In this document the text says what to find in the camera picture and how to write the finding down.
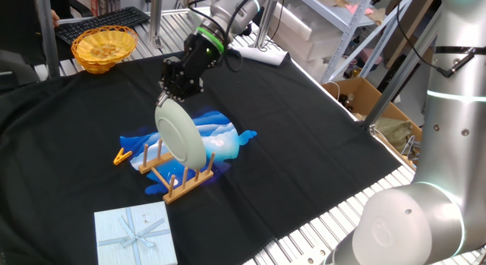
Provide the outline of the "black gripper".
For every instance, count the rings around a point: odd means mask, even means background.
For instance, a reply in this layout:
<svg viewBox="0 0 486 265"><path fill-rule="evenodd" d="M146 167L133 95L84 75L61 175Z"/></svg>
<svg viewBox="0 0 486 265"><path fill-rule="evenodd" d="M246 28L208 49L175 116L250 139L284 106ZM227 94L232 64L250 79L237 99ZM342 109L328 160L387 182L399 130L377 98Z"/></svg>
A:
<svg viewBox="0 0 486 265"><path fill-rule="evenodd" d="M184 41L182 59L171 56L163 60L162 89L156 105L162 106L168 99L183 102L204 91L202 73L213 66L222 55L222 43L211 33L197 31Z"/></svg>

